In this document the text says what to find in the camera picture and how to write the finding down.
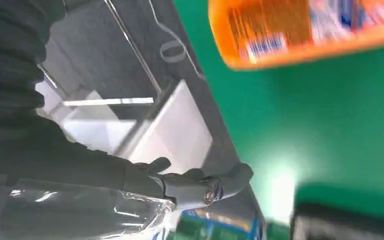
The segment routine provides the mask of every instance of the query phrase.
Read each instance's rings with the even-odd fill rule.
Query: green wall
[[[263,214],[287,223],[305,201],[384,216],[384,49],[235,72],[207,1],[174,2]]]

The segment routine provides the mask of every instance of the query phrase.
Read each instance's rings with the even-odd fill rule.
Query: detergent bottle
[[[256,70],[384,46],[384,0],[209,0],[218,50]]]

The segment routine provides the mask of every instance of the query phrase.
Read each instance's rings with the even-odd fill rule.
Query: plastic bag
[[[99,240],[154,235],[175,205],[103,187],[18,180],[0,175],[0,240]]]

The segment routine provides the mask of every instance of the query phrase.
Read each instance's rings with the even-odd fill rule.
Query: bottle label
[[[384,24],[384,0],[249,0],[229,9],[228,23],[240,56],[253,61]]]

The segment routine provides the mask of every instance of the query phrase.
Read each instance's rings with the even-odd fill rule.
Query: prosthetic hand
[[[154,234],[175,209],[201,208],[234,196],[253,174],[243,163],[228,173],[207,177],[200,169],[182,175],[158,174],[169,166],[166,158],[135,165],[145,174],[124,178],[129,191],[26,178],[9,186],[9,179],[0,174],[0,240],[97,240]],[[152,182],[157,184],[149,188]]]

